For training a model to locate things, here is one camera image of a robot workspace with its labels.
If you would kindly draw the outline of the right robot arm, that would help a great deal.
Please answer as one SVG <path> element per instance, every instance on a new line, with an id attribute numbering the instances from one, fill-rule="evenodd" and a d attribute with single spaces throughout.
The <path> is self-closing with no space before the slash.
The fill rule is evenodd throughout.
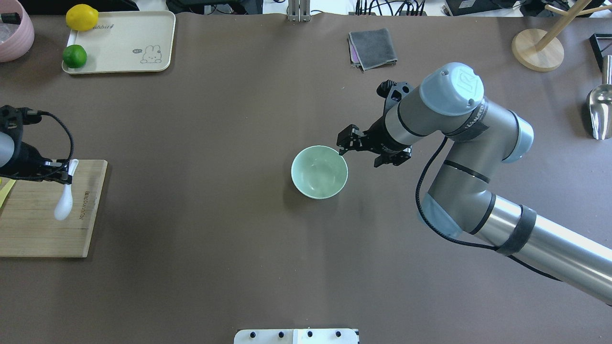
<path id="1" fill-rule="evenodd" d="M 377 155 L 375 166 L 398 166 L 410 159 L 413 144 L 440 131 L 453 144 L 428 192 L 415 192 L 424 223 L 445 240 L 494 251 L 611 304 L 609 248 L 488 190 L 499 166 L 529 151 L 534 132 L 515 112 L 485 98 L 470 66 L 443 65 L 416 88 L 389 80 L 377 94 L 385 98 L 382 116 L 368 130 L 343 129 L 340 155 L 369 151 Z"/>

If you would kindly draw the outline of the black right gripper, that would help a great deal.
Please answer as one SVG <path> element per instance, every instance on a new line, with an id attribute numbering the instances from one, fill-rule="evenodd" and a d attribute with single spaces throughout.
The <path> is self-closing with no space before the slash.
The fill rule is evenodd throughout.
<path id="1" fill-rule="evenodd" d="M 376 120 L 369 129 L 361 131 L 356 125 L 344 128 L 337 137 L 339 155 L 349 151 L 370 151 L 377 154 L 374 167 L 402 165 L 412 157 L 412 147 L 398 143 L 385 126 L 385 117 Z"/>

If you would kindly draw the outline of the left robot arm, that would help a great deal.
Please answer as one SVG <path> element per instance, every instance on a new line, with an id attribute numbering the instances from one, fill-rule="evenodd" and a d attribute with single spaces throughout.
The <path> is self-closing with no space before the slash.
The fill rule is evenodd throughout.
<path id="1" fill-rule="evenodd" d="M 78 167 L 77 159 L 53 161 L 40 155 L 37 148 L 1 133 L 0 174 L 16 181 L 56 182 L 71 185 Z"/>

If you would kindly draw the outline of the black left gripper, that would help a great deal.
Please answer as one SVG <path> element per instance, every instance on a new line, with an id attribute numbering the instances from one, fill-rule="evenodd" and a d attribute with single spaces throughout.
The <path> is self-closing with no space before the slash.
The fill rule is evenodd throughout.
<path id="1" fill-rule="evenodd" d="M 72 184 L 73 177 L 65 173 L 71 161 L 64 159 L 51 160 L 40 155 L 37 148 L 22 143 L 20 152 L 14 163 L 14 176 L 20 180 L 27 181 L 50 181 L 60 184 Z"/>

